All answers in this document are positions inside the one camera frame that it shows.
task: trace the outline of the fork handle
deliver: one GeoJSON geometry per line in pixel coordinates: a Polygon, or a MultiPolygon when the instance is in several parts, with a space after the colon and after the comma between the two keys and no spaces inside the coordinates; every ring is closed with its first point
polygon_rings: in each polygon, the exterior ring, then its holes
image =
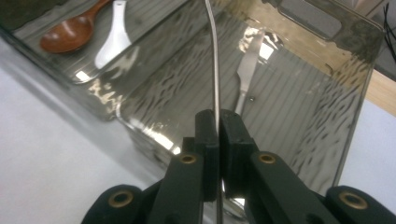
{"type": "Polygon", "coordinates": [[[236,108],[235,108],[235,113],[237,113],[238,115],[242,115],[246,98],[247,98],[247,93],[245,91],[240,91],[238,102],[236,103],[236,108]]]}

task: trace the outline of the wooden surface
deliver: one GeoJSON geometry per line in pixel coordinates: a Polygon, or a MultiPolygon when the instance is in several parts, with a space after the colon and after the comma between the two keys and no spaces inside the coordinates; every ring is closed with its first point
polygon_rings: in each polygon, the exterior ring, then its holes
{"type": "Polygon", "coordinates": [[[375,70],[370,80],[366,99],[396,117],[396,82],[375,70]]]}

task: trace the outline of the spoon handle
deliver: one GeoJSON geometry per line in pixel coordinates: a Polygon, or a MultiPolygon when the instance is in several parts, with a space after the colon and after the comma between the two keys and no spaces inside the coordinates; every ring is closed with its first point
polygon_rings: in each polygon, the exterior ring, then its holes
{"type": "Polygon", "coordinates": [[[126,33],[125,31],[125,7],[126,1],[114,1],[113,4],[113,22],[111,23],[111,34],[126,33]]]}
{"type": "Polygon", "coordinates": [[[98,11],[112,1],[113,0],[99,0],[95,5],[93,5],[90,9],[86,10],[81,15],[84,15],[87,18],[91,19],[91,21],[93,21],[98,11]]]}

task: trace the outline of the white surface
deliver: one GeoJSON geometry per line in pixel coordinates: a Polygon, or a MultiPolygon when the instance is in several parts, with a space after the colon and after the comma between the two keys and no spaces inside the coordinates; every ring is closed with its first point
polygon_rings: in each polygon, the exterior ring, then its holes
{"type": "Polygon", "coordinates": [[[340,185],[365,191],[396,214],[395,160],[396,118],[364,101],[340,185]]]}
{"type": "MultiPolygon", "coordinates": [[[[109,187],[163,175],[119,123],[81,109],[3,40],[0,55],[0,223],[80,223],[109,187]]],[[[393,213],[395,135],[396,118],[364,102],[341,177],[393,213]]]]}

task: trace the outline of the white spoon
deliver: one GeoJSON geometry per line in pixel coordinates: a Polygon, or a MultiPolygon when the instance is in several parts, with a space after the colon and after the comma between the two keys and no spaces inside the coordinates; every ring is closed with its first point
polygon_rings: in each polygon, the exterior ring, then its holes
{"type": "Polygon", "coordinates": [[[131,40],[129,40],[128,34],[125,32],[124,26],[125,6],[126,1],[117,0],[113,2],[113,22],[110,34],[108,34],[105,44],[99,50],[94,61],[98,69],[103,68],[131,45],[131,40]]]}

